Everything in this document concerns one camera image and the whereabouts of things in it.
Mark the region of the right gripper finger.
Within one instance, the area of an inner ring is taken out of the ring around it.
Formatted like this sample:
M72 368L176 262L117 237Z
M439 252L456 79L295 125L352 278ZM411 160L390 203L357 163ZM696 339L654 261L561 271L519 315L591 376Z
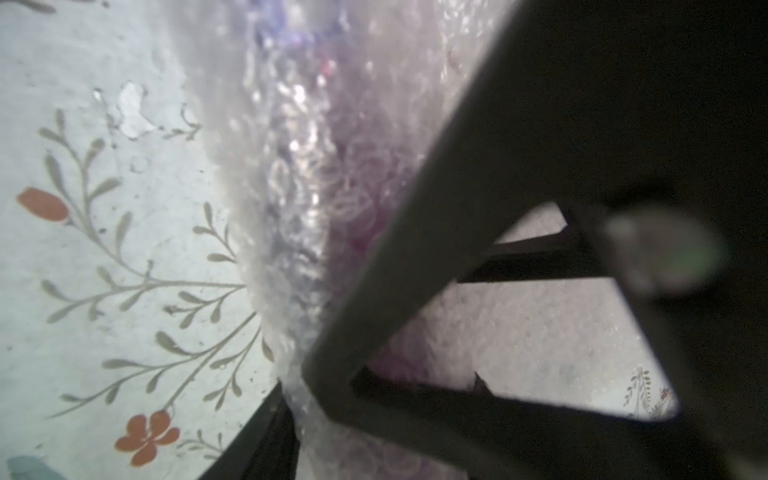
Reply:
M300 452L294 416L277 383L200 480L294 480Z

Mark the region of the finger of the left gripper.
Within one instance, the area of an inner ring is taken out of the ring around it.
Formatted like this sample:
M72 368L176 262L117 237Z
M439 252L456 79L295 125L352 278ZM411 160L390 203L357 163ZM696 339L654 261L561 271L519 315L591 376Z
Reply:
M614 279L679 402L643 422L382 378L450 282ZM478 479L767 475L767 5L518 1L307 355L334 422Z

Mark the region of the purple glass bottle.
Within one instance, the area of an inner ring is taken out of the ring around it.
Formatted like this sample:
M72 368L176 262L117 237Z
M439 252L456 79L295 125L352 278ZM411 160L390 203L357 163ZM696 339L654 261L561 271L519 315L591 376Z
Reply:
M442 120L437 1L252 1L241 255L285 384L423 163Z

